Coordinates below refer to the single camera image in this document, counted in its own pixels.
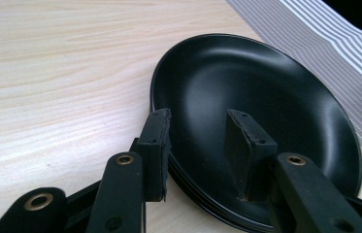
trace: black plate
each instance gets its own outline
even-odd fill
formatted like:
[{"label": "black plate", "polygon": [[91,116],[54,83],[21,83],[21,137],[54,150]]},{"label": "black plate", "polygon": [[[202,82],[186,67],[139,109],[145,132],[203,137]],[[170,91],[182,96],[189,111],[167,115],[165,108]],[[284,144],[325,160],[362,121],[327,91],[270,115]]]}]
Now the black plate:
[{"label": "black plate", "polygon": [[301,64],[267,45],[202,35],[170,49],[151,83],[153,110],[170,108],[170,172],[198,205],[243,230],[272,231],[263,203],[239,200],[223,156],[226,110],[250,114],[279,152],[311,158],[345,195],[360,187],[353,128],[329,90]]}]

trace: wood grain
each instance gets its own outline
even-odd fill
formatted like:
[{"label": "wood grain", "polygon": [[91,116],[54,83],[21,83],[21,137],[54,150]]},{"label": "wood grain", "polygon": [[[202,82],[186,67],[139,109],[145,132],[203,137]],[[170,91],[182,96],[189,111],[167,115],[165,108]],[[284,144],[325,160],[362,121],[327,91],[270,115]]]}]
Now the wood grain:
[{"label": "wood grain", "polygon": [[[98,181],[139,136],[159,59],[206,33],[260,40],[224,1],[0,1],[0,216],[31,189]],[[168,186],[149,232],[239,232]]]}]

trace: striped cloth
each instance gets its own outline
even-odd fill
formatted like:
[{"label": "striped cloth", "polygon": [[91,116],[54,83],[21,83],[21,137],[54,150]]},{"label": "striped cloth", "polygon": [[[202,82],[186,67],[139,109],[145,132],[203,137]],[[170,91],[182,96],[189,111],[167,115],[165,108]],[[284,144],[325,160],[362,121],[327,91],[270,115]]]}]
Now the striped cloth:
[{"label": "striped cloth", "polygon": [[312,71],[346,110],[362,146],[362,31],[318,0],[227,0],[269,45]]}]

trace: wooden table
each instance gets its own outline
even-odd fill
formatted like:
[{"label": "wooden table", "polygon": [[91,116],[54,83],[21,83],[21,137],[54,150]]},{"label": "wooden table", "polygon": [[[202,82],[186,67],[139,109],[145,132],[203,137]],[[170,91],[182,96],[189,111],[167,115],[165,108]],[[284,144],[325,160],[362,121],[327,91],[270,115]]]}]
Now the wooden table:
[{"label": "wooden table", "polygon": [[[0,216],[37,187],[98,181],[140,135],[159,59],[205,33],[260,40],[221,0],[0,1]],[[239,232],[168,187],[148,232]]]}]

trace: white and gray stripes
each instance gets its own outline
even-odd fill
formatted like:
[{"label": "white and gray stripes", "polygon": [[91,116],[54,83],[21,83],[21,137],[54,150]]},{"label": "white and gray stripes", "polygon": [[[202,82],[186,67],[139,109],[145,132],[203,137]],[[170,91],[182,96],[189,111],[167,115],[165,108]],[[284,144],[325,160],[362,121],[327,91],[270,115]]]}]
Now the white and gray stripes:
[{"label": "white and gray stripes", "polygon": [[317,0],[228,2],[266,43],[319,77],[343,105],[362,146],[362,31]]}]

